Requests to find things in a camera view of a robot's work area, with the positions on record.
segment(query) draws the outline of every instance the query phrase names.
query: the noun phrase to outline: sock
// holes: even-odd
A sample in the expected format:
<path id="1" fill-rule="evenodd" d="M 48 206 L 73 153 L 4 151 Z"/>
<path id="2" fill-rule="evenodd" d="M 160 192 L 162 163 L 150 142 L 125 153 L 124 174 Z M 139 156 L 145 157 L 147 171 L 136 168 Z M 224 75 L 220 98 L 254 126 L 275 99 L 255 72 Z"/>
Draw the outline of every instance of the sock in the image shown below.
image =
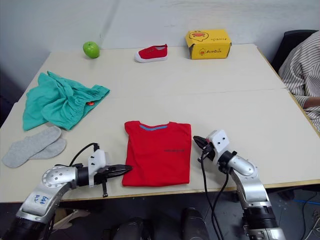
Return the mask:
<path id="1" fill-rule="evenodd" d="M 43 150 L 36 153 L 29 159 L 50 159 L 59 155 L 66 147 L 67 141 L 63 138 L 58 138 L 50 145 L 46 146 Z"/>
<path id="2" fill-rule="evenodd" d="M 17 168 L 30 157 L 55 142 L 61 135 L 61 129 L 51 126 L 42 132 L 27 136 L 21 141 L 12 143 L 9 151 L 2 158 L 2 162 L 9 168 Z"/>

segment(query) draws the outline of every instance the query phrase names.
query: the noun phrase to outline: apple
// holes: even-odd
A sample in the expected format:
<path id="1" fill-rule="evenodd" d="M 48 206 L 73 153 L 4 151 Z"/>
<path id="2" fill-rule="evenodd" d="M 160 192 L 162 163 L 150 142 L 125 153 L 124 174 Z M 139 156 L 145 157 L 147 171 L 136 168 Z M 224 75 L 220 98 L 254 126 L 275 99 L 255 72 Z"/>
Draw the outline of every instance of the apple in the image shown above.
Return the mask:
<path id="1" fill-rule="evenodd" d="M 99 46 L 94 41 L 87 41 L 83 44 L 83 51 L 89 58 L 95 59 L 99 57 Z"/>

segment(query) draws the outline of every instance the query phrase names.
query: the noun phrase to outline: green cloth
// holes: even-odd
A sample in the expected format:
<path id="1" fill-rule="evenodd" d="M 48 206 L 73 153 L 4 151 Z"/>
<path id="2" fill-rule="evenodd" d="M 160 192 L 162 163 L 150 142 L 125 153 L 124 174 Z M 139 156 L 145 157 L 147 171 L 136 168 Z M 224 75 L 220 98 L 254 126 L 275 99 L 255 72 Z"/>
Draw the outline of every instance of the green cloth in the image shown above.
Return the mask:
<path id="1" fill-rule="evenodd" d="M 23 129 L 30 130 L 46 122 L 70 130 L 109 93 L 94 85 L 87 88 L 77 81 L 60 77 L 50 71 L 40 73 L 38 86 L 27 94 L 23 113 Z"/>

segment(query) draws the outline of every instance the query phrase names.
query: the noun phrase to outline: person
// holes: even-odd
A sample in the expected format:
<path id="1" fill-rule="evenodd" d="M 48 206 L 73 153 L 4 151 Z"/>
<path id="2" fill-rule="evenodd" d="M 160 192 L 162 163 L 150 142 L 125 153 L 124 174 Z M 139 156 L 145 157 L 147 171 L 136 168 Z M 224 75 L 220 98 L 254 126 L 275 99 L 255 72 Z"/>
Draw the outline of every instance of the person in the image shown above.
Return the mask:
<path id="1" fill-rule="evenodd" d="M 320 32 L 295 47 L 279 76 L 320 133 Z"/>

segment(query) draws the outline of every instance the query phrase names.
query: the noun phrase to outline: cardboard box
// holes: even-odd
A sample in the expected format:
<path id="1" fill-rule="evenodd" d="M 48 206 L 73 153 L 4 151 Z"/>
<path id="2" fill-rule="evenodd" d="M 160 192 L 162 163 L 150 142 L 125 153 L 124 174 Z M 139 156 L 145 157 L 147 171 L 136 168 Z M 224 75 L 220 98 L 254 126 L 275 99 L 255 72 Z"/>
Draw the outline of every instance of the cardboard box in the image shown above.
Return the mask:
<path id="1" fill-rule="evenodd" d="M 232 45 L 224 29 L 188 31 L 185 40 L 191 59 L 225 59 Z"/>

